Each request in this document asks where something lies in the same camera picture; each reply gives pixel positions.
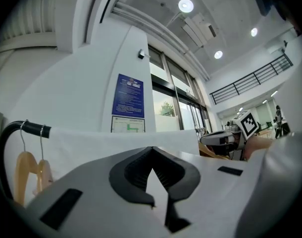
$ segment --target wooden hanger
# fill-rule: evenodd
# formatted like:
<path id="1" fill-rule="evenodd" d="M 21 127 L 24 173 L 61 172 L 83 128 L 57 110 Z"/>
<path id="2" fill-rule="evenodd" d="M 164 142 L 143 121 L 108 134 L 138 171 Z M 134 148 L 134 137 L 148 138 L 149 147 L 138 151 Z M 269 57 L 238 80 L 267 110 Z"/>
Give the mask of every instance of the wooden hanger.
<path id="1" fill-rule="evenodd" d="M 20 127 L 20 135 L 22 138 L 24 151 L 20 153 L 17 158 L 14 179 L 14 200 L 21 205 L 24 205 L 24 196 L 29 173 L 37 175 L 37 190 L 35 194 L 40 193 L 53 182 L 50 164 L 47 160 L 43 159 L 42 132 L 44 126 L 40 131 L 42 159 L 40 160 L 39 164 L 37 164 L 33 154 L 26 151 L 26 146 L 22 137 L 22 126 L 26 121 L 24 121 Z"/>
<path id="2" fill-rule="evenodd" d="M 24 205 L 24 194 L 29 173 L 36 174 L 38 172 L 38 164 L 33 154 L 30 152 L 22 152 L 17 158 L 16 171 L 14 174 L 14 200 Z"/>

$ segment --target black railing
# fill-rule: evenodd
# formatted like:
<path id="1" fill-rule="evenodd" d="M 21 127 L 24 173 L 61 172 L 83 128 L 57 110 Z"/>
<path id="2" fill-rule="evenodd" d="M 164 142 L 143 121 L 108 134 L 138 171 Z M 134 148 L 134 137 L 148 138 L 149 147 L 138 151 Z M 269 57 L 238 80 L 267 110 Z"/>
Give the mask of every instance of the black railing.
<path id="1" fill-rule="evenodd" d="M 210 95 L 212 96 L 215 104 L 218 104 L 262 84 L 270 78 L 279 75 L 291 66 L 293 66 L 291 60 L 286 56 L 286 54 L 283 54 L 260 69 L 257 69 L 247 76 L 210 93 Z"/>

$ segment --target tree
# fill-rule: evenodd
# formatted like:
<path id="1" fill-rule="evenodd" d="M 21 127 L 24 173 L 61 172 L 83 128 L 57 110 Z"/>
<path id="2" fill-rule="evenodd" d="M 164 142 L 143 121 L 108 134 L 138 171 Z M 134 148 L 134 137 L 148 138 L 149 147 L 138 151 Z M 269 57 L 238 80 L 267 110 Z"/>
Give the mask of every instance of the tree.
<path id="1" fill-rule="evenodd" d="M 167 116 L 167 117 L 174 117 L 174 107 L 173 105 L 169 104 L 168 102 L 164 102 L 161 106 L 160 115 Z"/>

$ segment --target blue poster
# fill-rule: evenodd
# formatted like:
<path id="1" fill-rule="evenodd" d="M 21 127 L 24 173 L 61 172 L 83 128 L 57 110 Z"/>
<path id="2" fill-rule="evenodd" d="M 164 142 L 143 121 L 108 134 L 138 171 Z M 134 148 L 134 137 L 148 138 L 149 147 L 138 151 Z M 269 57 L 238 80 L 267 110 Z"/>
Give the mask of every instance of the blue poster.
<path id="1" fill-rule="evenodd" d="M 142 81 L 119 74 L 112 114 L 126 117 L 145 117 Z"/>

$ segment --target black rectangle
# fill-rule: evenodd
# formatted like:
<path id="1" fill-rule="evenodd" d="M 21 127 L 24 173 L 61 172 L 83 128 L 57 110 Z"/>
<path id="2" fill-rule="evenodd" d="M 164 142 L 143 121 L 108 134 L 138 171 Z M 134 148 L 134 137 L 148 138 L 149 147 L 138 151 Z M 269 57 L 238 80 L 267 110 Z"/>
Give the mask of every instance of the black rectangle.
<path id="1" fill-rule="evenodd" d="M 54 230 L 58 230 L 82 194 L 77 189 L 69 188 L 40 220 Z"/>
<path id="2" fill-rule="evenodd" d="M 243 172 L 243 170 L 230 168 L 230 167 L 225 167 L 225 166 L 222 166 L 217 170 L 225 172 L 225 173 L 229 173 L 229 174 L 232 174 L 232 175 L 235 175 L 235 176 L 240 176 Z"/>

